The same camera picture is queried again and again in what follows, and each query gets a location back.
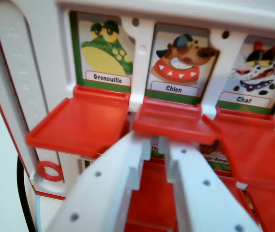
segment cartoon dog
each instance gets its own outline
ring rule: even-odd
[[[245,88],[247,92],[256,90],[259,95],[266,95],[275,89],[275,45],[270,49],[263,49],[260,41],[254,43],[253,52],[245,59],[247,66],[237,67],[235,73],[238,75],[240,85],[233,88],[239,91]]]
[[[216,51],[210,47],[199,47],[198,41],[188,34],[177,37],[168,49],[158,50],[160,59],[151,73],[160,80],[173,84],[195,85],[200,75],[199,66],[209,62]]]

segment hole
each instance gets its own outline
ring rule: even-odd
[[[71,221],[76,221],[79,218],[79,215],[77,213],[72,213],[70,216]]]
[[[203,184],[204,184],[205,186],[210,186],[210,185],[211,185],[211,182],[210,182],[209,180],[204,180],[204,181],[203,181]]]
[[[243,227],[242,227],[241,225],[236,225],[236,226],[235,226],[235,230],[236,230],[237,232],[243,232],[243,231],[244,231],[244,229],[243,229]]]
[[[99,177],[100,175],[102,175],[102,172],[96,171],[96,172],[94,173],[94,175],[95,175],[95,177]]]
[[[139,25],[139,20],[137,18],[132,19],[132,25],[137,27]]]
[[[224,31],[222,34],[221,34],[221,37],[225,40],[226,38],[228,38],[229,37],[229,31]]]

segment red plastic flap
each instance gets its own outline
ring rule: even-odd
[[[176,222],[173,185],[167,182],[164,164],[144,162],[139,191],[133,191],[127,222],[172,230]]]
[[[133,129],[137,132],[164,136],[183,142],[211,145],[221,137],[220,129],[207,117],[201,117],[201,107],[144,97]]]
[[[96,158],[97,152],[117,142],[128,114],[130,93],[76,86],[27,135],[33,147]]]
[[[248,186],[248,196],[264,232],[275,232],[275,189]]]
[[[214,123],[222,130],[232,176],[249,185],[275,186],[275,118],[218,109]]]

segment red plastic loop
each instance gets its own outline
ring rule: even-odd
[[[57,176],[49,175],[45,171],[45,167],[52,168],[58,172]],[[40,161],[36,165],[36,171],[40,174],[41,177],[43,177],[46,180],[50,181],[62,181],[63,180],[63,173],[62,173],[62,168],[61,166],[52,163],[50,161]]]

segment frog illustration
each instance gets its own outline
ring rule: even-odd
[[[92,24],[91,35],[93,40],[82,42],[81,50],[94,71],[115,75],[132,74],[132,59],[118,40],[119,28],[116,22],[108,20],[103,25]]]

